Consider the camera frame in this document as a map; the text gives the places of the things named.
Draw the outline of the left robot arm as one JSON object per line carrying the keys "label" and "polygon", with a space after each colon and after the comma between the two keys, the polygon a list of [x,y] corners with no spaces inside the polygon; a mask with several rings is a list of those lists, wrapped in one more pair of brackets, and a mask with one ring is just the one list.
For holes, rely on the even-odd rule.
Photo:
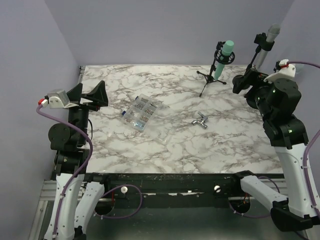
{"label": "left robot arm", "polygon": [[67,109],[68,119],[56,121],[48,131],[50,148],[56,152],[56,194],[46,240],[73,240],[83,231],[75,225],[78,195],[85,177],[87,164],[93,153],[88,137],[89,112],[99,111],[109,104],[106,83],[101,80],[90,92],[83,93],[78,83],[70,91],[63,89],[49,92],[38,103],[40,108]]}

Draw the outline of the black round-base microphone stand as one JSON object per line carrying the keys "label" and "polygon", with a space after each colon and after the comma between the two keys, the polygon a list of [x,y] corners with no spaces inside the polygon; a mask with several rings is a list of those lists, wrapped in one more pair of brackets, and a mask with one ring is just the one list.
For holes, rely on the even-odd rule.
{"label": "black round-base microphone stand", "polygon": [[258,56],[260,54],[260,51],[262,50],[261,48],[261,45],[262,45],[262,42],[263,40],[265,39],[266,37],[266,33],[263,32],[263,33],[260,33],[260,34],[257,34],[255,39],[254,39],[254,43],[257,44],[257,47],[255,49],[255,54],[251,60],[251,62],[248,64],[247,68],[246,68],[246,73],[252,68],[254,67],[256,69],[256,62],[258,60]]}

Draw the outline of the silver grey microphone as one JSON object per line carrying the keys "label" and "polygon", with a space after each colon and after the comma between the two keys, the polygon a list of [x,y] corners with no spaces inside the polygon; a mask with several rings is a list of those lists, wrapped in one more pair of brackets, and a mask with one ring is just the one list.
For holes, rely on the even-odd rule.
{"label": "silver grey microphone", "polygon": [[276,37],[279,35],[281,26],[278,23],[274,23],[267,31],[265,39],[262,41],[261,51],[258,55],[258,59],[255,64],[255,68],[259,70],[268,54],[273,48]]}

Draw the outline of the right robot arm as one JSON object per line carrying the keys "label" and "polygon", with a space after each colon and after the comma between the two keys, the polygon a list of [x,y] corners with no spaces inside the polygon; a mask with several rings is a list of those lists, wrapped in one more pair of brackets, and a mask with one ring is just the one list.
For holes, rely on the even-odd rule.
{"label": "right robot arm", "polygon": [[320,223],[320,196],[311,166],[305,125],[293,114],[302,95],[288,76],[266,75],[249,69],[232,80],[233,93],[244,95],[248,105],[259,110],[263,129],[280,160],[287,188],[282,195],[265,185],[250,171],[234,174],[230,191],[247,193],[270,211],[274,225],[282,232],[311,229]]}

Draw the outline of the mint green microphone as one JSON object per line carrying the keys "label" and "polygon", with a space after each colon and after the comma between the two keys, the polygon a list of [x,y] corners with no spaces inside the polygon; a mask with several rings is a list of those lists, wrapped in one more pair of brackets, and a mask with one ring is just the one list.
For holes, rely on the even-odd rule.
{"label": "mint green microphone", "polygon": [[221,76],[225,65],[231,64],[235,59],[234,42],[232,40],[220,41],[216,46],[214,59],[217,62],[216,70],[214,71],[214,79],[218,80]]}

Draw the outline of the black tripod microphone stand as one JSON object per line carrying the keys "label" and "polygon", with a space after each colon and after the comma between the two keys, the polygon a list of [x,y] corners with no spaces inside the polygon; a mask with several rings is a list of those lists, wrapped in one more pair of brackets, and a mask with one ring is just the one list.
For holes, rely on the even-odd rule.
{"label": "black tripod microphone stand", "polygon": [[211,84],[211,83],[219,82],[219,83],[222,83],[223,85],[226,85],[226,84],[227,84],[225,81],[221,81],[221,80],[219,80],[219,79],[218,79],[218,80],[215,80],[215,79],[214,79],[214,74],[215,74],[215,70],[216,70],[216,66],[217,66],[217,62],[216,62],[216,60],[215,60],[216,50],[215,50],[215,52],[214,52],[214,59],[213,59],[212,65],[211,65],[211,67],[210,67],[209,74],[204,74],[204,73],[202,73],[202,72],[200,72],[200,71],[198,71],[198,70],[196,71],[197,74],[204,76],[204,78],[205,78],[205,80],[206,80],[206,83],[205,83],[205,85],[204,85],[201,93],[199,94],[199,97],[202,96],[202,94],[203,94],[203,92],[204,92],[204,90],[205,90],[205,87],[206,87],[207,85]]}

